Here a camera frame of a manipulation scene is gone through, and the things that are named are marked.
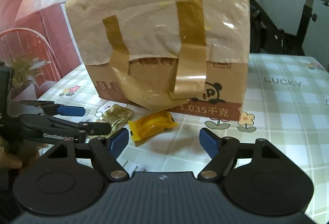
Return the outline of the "person's hand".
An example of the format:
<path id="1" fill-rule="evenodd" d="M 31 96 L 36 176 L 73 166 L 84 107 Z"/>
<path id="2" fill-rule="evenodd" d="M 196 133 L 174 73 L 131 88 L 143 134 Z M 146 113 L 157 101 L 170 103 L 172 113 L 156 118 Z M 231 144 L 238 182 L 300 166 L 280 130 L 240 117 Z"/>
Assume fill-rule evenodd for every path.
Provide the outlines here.
<path id="1" fill-rule="evenodd" d="M 40 150 L 49 146 L 24 139 L 22 142 L 17 142 L 17 153 L 10 153 L 9 149 L 14 144 L 1 137 L 1 168 L 18 169 L 21 172 L 32 166 L 40 158 Z"/>

